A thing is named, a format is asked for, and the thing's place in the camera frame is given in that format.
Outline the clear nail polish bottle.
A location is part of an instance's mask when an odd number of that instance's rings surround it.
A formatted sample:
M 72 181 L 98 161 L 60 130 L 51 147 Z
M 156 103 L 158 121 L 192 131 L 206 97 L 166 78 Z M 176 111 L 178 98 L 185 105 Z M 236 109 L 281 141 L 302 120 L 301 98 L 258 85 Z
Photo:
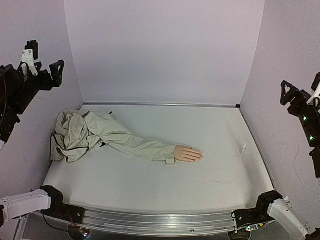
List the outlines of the clear nail polish bottle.
M 244 154 L 244 153 L 246 152 L 246 150 L 247 150 L 246 147 L 240 147 L 240 148 L 239 148 L 239 152 L 240 152 L 241 154 Z

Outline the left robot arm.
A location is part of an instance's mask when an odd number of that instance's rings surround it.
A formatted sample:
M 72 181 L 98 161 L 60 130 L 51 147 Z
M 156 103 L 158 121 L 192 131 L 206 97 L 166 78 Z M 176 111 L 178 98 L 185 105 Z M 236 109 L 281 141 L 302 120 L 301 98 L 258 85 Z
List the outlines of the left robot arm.
M 39 91 L 51 91 L 62 84 L 65 62 L 59 60 L 49 66 L 50 72 L 42 70 L 42 63 L 31 65 L 22 62 L 18 69 L 13 65 L 0 67 L 0 147 L 9 141 L 15 125 Z

